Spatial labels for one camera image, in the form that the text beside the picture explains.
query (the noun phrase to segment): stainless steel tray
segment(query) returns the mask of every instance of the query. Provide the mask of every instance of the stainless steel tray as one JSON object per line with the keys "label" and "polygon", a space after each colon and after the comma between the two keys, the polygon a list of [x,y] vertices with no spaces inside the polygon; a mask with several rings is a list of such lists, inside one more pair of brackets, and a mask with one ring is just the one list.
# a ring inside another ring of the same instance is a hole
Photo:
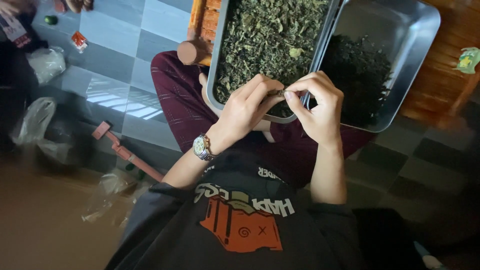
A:
{"label": "stainless steel tray", "polygon": [[[227,18],[227,10],[228,10],[229,0],[222,0],[222,4],[220,7],[220,16],[218,18],[218,26],[216,28],[216,36],[215,42],[213,46],[212,52],[212,61],[210,63],[210,71],[208,73],[208,81],[207,81],[207,98],[213,104],[213,106],[219,110],[223,110],[224,104],[218,102],[213,93],[213,89],[216,82],[216,69],[218,66],[218,59],[220,57],[220,52],[222,50],[222,40],[223,34],[225,31],[225,24]],[[330,30],[332,28],[335,14],[340,6],[340,0],[330,0],[328,3],[328,12],[324,18],[324,23],[322,25],[322,29],[320,30],[320,34],[317,38],[317,44],[315,47],[315,53],[313,55],[313,61],[310,66],[310,72],[317,71],[318,67],[320,66],[321,59],[323,58],[323,54],[325,53],[326,45],[328,44],[328,39],[330,38]],[[276,123],[290,123],[295,120],[297,116],[292,114],[289,117],[281,118],[272,115],[265,115],[264,119],[267,121],[272,121]]]}
{"label": "stainless steel tray", "polygon": [[421,1],[344,0],[331,33],[353,40],[368,35],[392,63],[391,80],[385,83],[390,92],[379,111],[378,123],[356,128],[381,132],[392,123],[439,27],[438,10]]}

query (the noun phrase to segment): maroon pants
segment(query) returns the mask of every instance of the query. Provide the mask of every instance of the maroon pants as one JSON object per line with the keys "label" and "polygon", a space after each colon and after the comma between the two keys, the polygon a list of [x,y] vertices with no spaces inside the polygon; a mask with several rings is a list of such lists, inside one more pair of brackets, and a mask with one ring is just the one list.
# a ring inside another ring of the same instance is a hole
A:
{"label": "maroon pants", "polygon": [[[151,71],[160,105],[185,153],[200,133],[206,133],[218,121],[202,98],[202,85],[198,81],[201,69],[183,65],[176,51],[166,51],[153,58]],[[304,187],[312,178],[318,144],[304,134],[298,119],[288,124],[272,123],[270,133],[275,143],[242,141],[236,147],[253,151],[280,169],[288,177],[284,181],[293,187]],[[341,136],[346,158],[367,144],[373,134],[342,126]]]}

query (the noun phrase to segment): dried herbs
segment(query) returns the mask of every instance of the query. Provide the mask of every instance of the dried herbs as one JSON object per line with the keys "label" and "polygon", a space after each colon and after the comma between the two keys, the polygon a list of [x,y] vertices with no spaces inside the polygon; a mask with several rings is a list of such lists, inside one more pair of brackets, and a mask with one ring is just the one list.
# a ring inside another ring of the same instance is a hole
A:
{"label": "dried herbs", "polygon": [[391,66],[387,55],[375,48],[368,36],[357,41],[342,35],[331,38],[321,70],[344,93],[342,123],[356,127],[377,123],[388,93],[384,83],[390,79]]}
{"label": "dried herbs", "polygon": [[[231,0],[220,52],[216,99],[262,73],[285,86],[309,72],[317,34],[327,11],[321,0]],[[268,113],[289,117],[286,102]]]}

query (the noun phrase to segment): watch dial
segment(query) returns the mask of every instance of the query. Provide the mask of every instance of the watch dial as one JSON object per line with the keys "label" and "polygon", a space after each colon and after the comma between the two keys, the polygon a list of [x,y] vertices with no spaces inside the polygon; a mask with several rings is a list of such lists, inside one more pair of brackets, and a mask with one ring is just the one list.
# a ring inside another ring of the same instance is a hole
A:
{"label": "watch dial", "polygon": [[202,137],[198,137],[193,141],[193,153],[200,155],[205,150],[205,142]]}

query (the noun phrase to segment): graphic print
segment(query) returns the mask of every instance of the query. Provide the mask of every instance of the graphic print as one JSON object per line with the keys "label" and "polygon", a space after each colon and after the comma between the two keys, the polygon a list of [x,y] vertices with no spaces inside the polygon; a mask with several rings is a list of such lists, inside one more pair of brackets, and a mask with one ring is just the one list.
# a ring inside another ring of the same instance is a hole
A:
{"label": "graphic print", "polygon": [[230,200],[224,197],[209,198],[205,220],[200,224],[211,231],[226,250],[241,253],[261,247],[283,250],[272,213],[250,206],[249,197],[243,192],[230,192]]}

